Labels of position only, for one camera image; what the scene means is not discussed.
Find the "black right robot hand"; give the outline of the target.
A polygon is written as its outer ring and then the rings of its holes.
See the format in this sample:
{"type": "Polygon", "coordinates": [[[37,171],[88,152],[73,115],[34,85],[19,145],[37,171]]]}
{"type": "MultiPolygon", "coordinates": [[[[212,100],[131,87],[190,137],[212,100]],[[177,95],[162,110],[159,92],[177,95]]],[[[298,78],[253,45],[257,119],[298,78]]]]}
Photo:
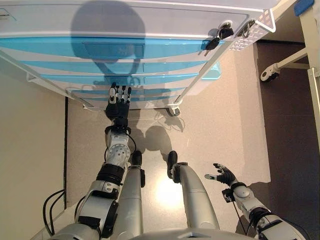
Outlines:
{"type": "Polygon", "coordinates": [[[231,187],[238,180],[236,176],[223,164],[214,163],[213,166],[217,169],[218,175],[205,174],[204,177],[207,180],[213,180],[220,182],[222,184],[226,184],[231,187]]]}

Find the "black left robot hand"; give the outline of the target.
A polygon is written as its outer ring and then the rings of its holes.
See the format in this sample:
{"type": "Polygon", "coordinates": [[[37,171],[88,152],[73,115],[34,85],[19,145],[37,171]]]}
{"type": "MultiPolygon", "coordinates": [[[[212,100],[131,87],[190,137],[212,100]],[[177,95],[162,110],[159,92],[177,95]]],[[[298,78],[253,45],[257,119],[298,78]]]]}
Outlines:
{"type": "Polygon", "coordinates": [[[132,88],[123,85],[121,88],[115,82],[111,84],[108,91],[108,102],[105,108],[106,117],[113,121],[115,119],[127,119],[131,103],[132,88]]]}

